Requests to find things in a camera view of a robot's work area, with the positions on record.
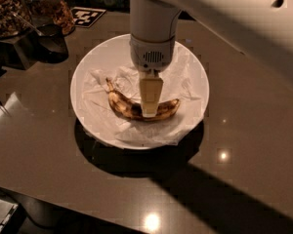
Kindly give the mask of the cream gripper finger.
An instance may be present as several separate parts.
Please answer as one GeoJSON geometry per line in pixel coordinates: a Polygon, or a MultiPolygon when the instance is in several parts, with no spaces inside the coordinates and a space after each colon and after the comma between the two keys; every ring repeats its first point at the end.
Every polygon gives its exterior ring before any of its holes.
{"type": "Polygon", "coordinates": [[[163,80],[157,73],[153,71],[140,73],[139,88],[144,117],[150,118],[156,115],[162,87],[163,80]]]}

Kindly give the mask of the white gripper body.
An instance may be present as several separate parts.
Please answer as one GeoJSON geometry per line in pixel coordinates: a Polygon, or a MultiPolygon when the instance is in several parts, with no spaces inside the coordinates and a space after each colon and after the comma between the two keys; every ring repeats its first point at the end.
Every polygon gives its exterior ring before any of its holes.
{"type": "Polygon", "coordinates": [[[130,35],[131,60],[140,72],[166,69],[172,61],[174,47],[174,37],[163,42],[148,42],[130,35]]]}

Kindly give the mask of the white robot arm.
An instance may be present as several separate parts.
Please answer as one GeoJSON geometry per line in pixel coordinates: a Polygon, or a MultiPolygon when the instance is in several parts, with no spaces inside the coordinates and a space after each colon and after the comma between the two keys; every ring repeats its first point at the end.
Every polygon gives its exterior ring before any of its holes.
{"type": "Polygon", "coordinates": [[[272,68],[293,90],[293,0],[130,0],[131,59],[146,117],[158,105],[158,73],[172,61],[180,12],[272,68]]]}

